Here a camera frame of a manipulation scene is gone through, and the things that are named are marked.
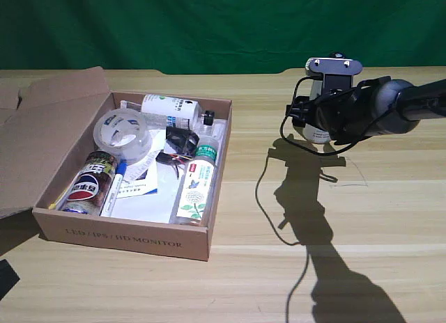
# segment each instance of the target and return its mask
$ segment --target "wooden table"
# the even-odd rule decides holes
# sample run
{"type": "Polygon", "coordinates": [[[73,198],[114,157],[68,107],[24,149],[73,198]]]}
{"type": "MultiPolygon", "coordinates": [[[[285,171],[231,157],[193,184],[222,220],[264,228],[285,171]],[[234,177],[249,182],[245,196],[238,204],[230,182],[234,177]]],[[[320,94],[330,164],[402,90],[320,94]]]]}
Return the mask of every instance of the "wooden table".
{"type": "MultiPolygon", "coordinates": [[[[0,71],[20,86],[60,71],[0,71]]],[[[446,68],[368,68],[415,85],[446,68]]],[[[46,242],[29,213],[1,221],[0,253],[21,281],[0,322],[443,322],[446,120],[319,159],[279,139],[302,69],[167,76],[107,71],[114,90],[233,100],[233,125],[209,262],[46,242]],[[272,231],[259,201],[287,246],[272,231]],[[307,253],[310,255],[306,274],[307,253]]],[[[308,95],[311,82],[300,94],[308,95]]],[[[286,135],[301,139],[291,125],[286,135]]]]}

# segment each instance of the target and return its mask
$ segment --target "pepsi logo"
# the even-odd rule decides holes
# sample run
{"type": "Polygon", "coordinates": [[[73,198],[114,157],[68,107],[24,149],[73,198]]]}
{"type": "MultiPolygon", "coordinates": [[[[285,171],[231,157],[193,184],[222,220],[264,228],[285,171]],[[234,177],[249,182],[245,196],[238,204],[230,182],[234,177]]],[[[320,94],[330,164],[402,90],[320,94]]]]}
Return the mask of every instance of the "pepsi logo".
{"type": "Polygon", "coordinates": [[[73,186],[68,201],[86,200],[99,192],[99,184],[92,175],[81,175],[73,186]]]}

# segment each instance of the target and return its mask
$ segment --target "can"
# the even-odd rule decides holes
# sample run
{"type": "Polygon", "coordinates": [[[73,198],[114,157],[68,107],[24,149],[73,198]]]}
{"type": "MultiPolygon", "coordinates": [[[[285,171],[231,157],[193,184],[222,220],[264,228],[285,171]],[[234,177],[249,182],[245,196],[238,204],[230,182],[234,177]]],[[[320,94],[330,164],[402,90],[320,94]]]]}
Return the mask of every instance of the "can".
{"type": "Polygon", "coordinates": [[[62,206],[64,212],[100,215],[112,185],[118,160],[105,151],[92,152],[62,206]]]}

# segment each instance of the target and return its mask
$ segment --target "open cardboard box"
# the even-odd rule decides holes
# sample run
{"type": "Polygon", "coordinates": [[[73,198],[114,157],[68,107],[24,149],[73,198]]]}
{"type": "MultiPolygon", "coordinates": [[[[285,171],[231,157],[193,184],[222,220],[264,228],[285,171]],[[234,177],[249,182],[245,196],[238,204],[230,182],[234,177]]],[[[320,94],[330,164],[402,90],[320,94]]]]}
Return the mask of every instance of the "open cardboard box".
{"type": "Polygon", "coordinates": [[[230,100],[186,97],[227,119],[208,223],[196,227],[47,209],[95,150],[97,119],[119,108],[121,100],[141,103],[144,94],[110,92],[104,71],[96,67],[37,81],[24,90],[20,103],[17,95],[17,89],[0,84],[0,218],[33,208],[51,241],[208,259],[231,126],[230,100]]]}

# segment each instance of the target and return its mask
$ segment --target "white bottle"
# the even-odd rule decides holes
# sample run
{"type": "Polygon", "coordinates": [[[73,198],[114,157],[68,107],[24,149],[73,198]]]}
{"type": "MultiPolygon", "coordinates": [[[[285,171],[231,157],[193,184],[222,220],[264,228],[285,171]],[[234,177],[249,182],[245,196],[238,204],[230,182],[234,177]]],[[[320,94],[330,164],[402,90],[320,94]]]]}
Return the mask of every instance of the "white bottle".
{"type": "Polygon", "coordinates": [[[195,157],[186,164],[179,202],[171,215],[171,223],[205,226],[210,208],[209,193],[213,187],[218,141],[200,137],[195,157]]]}

